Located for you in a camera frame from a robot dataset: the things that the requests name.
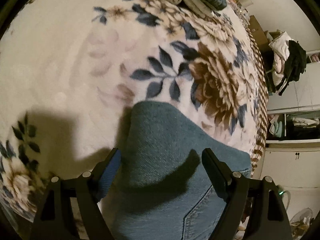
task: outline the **shelf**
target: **shelf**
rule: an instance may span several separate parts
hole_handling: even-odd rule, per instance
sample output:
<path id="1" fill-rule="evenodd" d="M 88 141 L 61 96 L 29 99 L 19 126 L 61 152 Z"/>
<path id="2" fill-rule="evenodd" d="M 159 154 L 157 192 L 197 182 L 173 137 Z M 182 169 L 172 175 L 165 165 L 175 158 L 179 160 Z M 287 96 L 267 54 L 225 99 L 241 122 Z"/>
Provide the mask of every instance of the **shelf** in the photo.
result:
<path id="1" fill-rule="evenodd" d="M 318 64 L 318 63 L 320 63 L 320 62 L 311 62 L 311 63 L 307 63 L 307 66 L 309 66 L 309 65 L 315 65 L 315 64 Z"/>
<path id="2" fill-rule="evenodd" d="M 320 142 L 320 139 L 311 139 L 311 140 L 266 140 L 268 144 L 284 144 L 284 143 L 313 143 L 313 142 Z"/>

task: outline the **jeans seam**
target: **jeans seam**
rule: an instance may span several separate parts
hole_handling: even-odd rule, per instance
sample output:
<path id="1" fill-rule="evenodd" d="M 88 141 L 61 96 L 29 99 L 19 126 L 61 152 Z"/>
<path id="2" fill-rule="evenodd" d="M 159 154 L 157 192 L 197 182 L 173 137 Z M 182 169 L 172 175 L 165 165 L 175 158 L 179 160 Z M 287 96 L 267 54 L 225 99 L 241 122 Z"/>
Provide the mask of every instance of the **jeans seam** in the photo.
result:
<path id="1" fill-rule="evenodd" d="M 200 204 L 207 200 L 209 196 L 212 194 L 213 186 L 210 186 L 208 190 L 204 193 L 203 197 L 193 206 L 193 208 L 185 215 L 183 219 L 183 231 L 182 231 L 182 239 L 187 240 L 190 238 L 190 233 L 187 231 L 186 228 L 188 228 L 191 225 L 192 218 L 195 216 L 196 211 L 200 209 Z"/>

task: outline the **hanging clothes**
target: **hanging clothes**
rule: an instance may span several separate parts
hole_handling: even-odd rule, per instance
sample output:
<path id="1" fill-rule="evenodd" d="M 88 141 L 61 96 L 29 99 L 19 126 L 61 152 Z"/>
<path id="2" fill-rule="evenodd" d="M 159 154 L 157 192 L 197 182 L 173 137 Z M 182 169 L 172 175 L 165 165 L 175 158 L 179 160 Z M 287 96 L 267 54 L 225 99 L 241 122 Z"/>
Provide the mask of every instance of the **hanging clothes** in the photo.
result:
<path id="1" fill-rule="evenodd" d="M 307 67 L 307 53 L 300 46 L 298 42 L 288 41 L 289 42 L 289 52 L 290 55 L 287 61 L 284 64 L 284 79 L 277 86 L 279 95 L 281 96 L 284 90 L 289 85 L 291 81 L 298 81 L 300 74 L 303 74 Z"/>

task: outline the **fleece blanket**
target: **fleece blanket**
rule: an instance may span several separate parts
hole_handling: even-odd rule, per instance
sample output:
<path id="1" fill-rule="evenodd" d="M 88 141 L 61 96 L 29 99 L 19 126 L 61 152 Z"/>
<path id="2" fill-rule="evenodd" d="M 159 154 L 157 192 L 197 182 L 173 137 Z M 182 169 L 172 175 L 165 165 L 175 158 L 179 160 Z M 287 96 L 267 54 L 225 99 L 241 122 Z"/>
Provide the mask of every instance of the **fleece blanket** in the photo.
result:
<path id="1" fill-rule="evenodd" d="M 199 18 L 164 0 L 30 0 L 0 41 L 0 199 L 32 221 L 48 180 L 122 148 L 130 110 L 166 102 L 215 140 L 264 150 L 260 52 L 236 5 Z"/>

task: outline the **flower pattern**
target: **flower pattern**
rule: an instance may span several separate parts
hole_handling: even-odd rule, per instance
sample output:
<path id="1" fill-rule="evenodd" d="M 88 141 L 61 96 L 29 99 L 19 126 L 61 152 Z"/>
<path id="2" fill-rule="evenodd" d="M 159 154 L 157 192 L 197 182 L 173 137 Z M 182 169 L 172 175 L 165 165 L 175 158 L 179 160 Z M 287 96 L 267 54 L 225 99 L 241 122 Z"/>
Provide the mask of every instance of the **flower pattern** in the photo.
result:
<path id="1" fill-rule="evenodd" d="M 246 31 L 234 29 L 234 17 L 215 12 L 200 19 L 164 0 L 97 1 L 89 20 L 99 30 L 94 42 L 101 51 L 90 60 L 108 58 L 110 62 L 101 64 L 103 71 L 88 71 L 88 75 L 100 82 L 94 87 L 103 104 L 101 115 L 104 107 L 122 111 L 140 100 L 169 102 L 215 139 L 235 146 L 244 138 L 241 146 L 253 152 L 261 104 L 265 103 L 255 62 L 259 52 L 252 49 Z M 129 42 L 123 26 L 131 24 L 139 35 L 132 35 Z M 103 33 L 113 36 L 105 38 Z M 116 49 L 108 51 L 112 57 L 105 57 L 109 44 Z M 114 74 L 112 82 L 109 71 Z M 108 82 L 111 85 L 104 89 Z M 46 150 L 27 114 L 9 129 L 15 141 L 1 138 L 0 195 L 15 212 L 32 221 L 47 184 L 33 158 L 45 156 Z M 215 137 L 220 131 L 223 135 Z"/>
<path id="2" fill-rule="evenodd" d="M 38 161 L 30 160 L 26 155 L 27 147 L 40 152 L 38 144 L 32 141 L 36 127 L 28 124 L 26 113 L 24 121 L 18 121 L 18 128 L 12 127 L 12 130 L 20 142 L 18 155 L 8 140 L 5 146 L 0 141 L 0 194 L 15 212 L 32 220 L 46 182 L 38 173 Z"/>

